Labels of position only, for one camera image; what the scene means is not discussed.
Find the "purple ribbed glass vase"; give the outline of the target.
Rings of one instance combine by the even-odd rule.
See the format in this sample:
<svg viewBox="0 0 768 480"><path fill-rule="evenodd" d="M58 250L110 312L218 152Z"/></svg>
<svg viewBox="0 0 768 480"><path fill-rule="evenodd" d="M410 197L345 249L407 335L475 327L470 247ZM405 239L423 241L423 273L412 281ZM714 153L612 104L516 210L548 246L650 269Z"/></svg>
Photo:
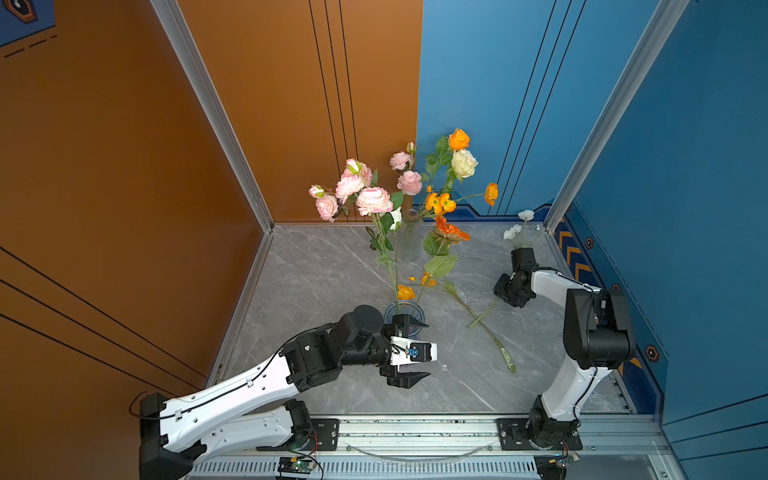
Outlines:
<svg viewBox="0 0 768 480"><path fill-rule="evenodd" d="M384 321L391 324L397 314L409 314L417 320L426 323L426 315L423 308L414 300L400 300L391 303L384 312Z"/></svg>

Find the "orange gerbera flower stem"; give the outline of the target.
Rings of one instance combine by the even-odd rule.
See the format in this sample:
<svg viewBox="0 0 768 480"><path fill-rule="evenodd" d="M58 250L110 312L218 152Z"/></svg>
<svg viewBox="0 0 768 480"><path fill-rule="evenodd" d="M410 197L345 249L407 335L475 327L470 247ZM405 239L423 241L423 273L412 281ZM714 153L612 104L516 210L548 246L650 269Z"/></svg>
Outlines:
<svg viewBox="0 0 768 480"><path fill-rule="evenodd" d="M471 240L465 230L450 223L445 217L434 219L434 227L425 236L422 247L428 255L424 264L424 272L434 275L439 281L453 271L458 256L452 249Z"/></svg>

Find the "cream rose flower stem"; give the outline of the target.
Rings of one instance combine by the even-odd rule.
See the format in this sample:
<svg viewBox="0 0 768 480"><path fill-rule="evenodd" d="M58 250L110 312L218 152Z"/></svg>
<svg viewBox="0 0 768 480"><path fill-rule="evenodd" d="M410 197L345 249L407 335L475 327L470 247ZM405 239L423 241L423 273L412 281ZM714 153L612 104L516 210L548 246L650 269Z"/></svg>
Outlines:
<svg viewBox="0 0 768 480"><path fill-rule="evenodd" d="M462 183L464 180L475 174L479 162L474 155L467 149L460 149L453 152L449 166L446 170L446 179L441 192L450 193L456 181Z"/></svg>

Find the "yellow rose flower stem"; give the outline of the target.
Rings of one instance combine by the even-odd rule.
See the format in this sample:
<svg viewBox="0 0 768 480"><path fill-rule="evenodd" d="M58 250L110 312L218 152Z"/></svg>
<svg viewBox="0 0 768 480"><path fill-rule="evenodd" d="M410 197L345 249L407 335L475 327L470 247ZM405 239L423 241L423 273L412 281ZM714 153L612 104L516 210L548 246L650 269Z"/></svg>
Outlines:
<svg viewBox="0 0 768 480"><path fill-rule="evenodd" d="M469 150L469 144L470 137L462 129L456 129L451 134L438 138L434 151L425 157L425 172L421 174L423 191L425 193L424 200L426 198L425 190L428 185L432 185L435 190L441 191L453 152L460 149Z"/></svg>

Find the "clear ribbed glass vase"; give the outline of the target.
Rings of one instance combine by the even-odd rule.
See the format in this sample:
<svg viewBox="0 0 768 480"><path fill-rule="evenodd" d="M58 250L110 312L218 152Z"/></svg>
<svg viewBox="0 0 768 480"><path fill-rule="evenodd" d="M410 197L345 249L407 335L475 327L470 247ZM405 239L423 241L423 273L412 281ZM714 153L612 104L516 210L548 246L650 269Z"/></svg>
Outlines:
<svg viewBox="0 0 768 480"><path fill-rule="evenodd" d="M398 230L398 258L406 262L415 262L420 257L422 237L420 235L421 219L414 208L405 210Z"/></svg>

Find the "small pink rose spray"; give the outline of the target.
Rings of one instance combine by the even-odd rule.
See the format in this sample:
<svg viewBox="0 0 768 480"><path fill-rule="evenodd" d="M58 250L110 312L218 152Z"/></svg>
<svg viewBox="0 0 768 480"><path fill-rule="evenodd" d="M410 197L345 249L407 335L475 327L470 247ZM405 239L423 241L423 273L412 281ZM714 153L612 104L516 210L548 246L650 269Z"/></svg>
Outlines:
<svg viewBox="0 0 768 480"><path fill-rule="evenodd" d="M315 200L320 218L333 223L340 215L349 215L352 197L363 187L364 182L361 179L344 177L337 182L334 190L313 184L309 188L309 194Z"/></svg>

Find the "white rose flower stem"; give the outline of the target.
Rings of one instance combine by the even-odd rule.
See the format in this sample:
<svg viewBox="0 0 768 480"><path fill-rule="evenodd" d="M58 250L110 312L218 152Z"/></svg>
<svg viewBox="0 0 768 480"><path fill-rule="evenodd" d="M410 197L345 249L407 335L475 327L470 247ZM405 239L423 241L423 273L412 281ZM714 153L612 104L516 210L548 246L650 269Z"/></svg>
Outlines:
<svg viewBox="0 0 768 480"><path fill-rule="evenodd" d="M389 215L391 217L391 222L389 226L390 231L397 231L400 228L400 225L402 223L402 212L401 208L394 209L389 212Z"/></svg>

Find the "pink white bouquet spray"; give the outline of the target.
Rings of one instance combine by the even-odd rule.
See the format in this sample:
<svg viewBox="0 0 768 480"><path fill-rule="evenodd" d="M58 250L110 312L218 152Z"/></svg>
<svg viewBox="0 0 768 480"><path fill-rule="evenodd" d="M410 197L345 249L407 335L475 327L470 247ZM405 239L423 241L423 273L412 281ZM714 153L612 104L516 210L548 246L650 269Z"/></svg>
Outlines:
<svg viewBox="0 0 768 480"><path fill-rule="evenodd" d="M372 246L377 252L376 263L387 268L395 305L399 307L400 289L392 227L396 225L393 215L395 202L383 187L377 186L374 173L356 159L348 159L333 193L341 210L352 206L356 213L372 223Z"/></svg>

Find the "orange poppy flower stem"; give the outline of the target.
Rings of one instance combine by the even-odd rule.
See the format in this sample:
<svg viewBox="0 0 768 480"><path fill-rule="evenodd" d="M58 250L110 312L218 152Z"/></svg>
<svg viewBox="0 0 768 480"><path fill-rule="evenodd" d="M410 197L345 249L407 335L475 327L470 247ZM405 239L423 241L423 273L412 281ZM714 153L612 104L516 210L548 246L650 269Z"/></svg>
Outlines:
<svg viewBox="0 0 768 480"><path fill-rule="evenodd" d="M432 185L426 187L426 198L417 210L416 218L436 219L443 218L446 214L454 212L458 205L468 199L482 196L489 206L494 206L499 197L499 186L490 183L482 194L472 194L454 198L448 191L437 191Z"/></svg>

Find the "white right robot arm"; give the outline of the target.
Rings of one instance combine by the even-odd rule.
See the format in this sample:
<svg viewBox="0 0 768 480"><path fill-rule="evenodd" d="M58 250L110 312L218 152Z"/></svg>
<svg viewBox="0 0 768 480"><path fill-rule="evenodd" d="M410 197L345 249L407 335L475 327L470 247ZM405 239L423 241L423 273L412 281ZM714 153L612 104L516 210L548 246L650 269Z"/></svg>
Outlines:
<svg viewBox="0 0 768 480"><path fill-rule="evenodd" d="M584 403L611 371L635 354L628 301L619 290L580 283L539 266L531 248L514 249L511 262L513 273L499 278L494 294L518 308L537 297L561 306L566 358L550 387L535 399L526 421L497 421L501 447L505 451L579 450Z"/></svg>

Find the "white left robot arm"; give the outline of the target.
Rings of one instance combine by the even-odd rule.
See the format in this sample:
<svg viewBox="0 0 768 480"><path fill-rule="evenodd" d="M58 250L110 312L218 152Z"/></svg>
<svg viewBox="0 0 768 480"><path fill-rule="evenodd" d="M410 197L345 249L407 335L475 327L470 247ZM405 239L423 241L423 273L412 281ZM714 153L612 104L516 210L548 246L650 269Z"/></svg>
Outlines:
<svg viewBox="0 0 768 480"><path fill-rule="evenodd" d="M181 479L195 465L243 448L305 445L313 426L297 395L335 381L346 366L373 366L388 385L412 388L426 373L401 367L432 362L438 352L432 342L408 338L418 323L407 314L385 322L378 309L360 305L335 323L296 334L220 384L176 398L146 396L137 415L140 478Z"/></svg>

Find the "pink peony flower stem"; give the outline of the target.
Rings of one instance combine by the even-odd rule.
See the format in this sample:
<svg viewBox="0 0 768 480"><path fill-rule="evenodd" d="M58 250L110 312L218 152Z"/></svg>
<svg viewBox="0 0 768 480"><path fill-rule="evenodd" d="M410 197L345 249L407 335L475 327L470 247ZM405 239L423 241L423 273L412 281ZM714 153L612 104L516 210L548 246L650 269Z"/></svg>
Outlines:
<svg viewBox="0 0 768 480"><path fill-rule="evenodd" d="M419 219L414 198L421 192L423 184L422 176L415 168L416 152L416 144L409 142L404 151L394 153L389 160L390 167L398 173L395 206L401 210L403 217L411 222Z"/></svg>

